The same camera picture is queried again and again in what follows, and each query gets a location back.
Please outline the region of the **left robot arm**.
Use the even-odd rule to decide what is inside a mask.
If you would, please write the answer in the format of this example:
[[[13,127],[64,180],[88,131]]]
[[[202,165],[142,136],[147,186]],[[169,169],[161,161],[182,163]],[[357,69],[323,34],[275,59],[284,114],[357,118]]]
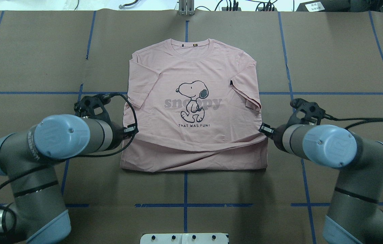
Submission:
[[[27,131],[0,139],[0,244],[58,244],[71,232],[55,165],[131,142],[137,122],[120,127],[101,119],[51,115]]]

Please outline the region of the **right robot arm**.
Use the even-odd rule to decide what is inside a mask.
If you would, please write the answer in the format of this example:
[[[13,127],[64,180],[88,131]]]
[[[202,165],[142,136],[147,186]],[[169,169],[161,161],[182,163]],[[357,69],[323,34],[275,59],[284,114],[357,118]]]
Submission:
[[[383,244],[383,143],[335,125],[263,123],[259,131],[281,151],[339,171],[325,217],[329,244]]]

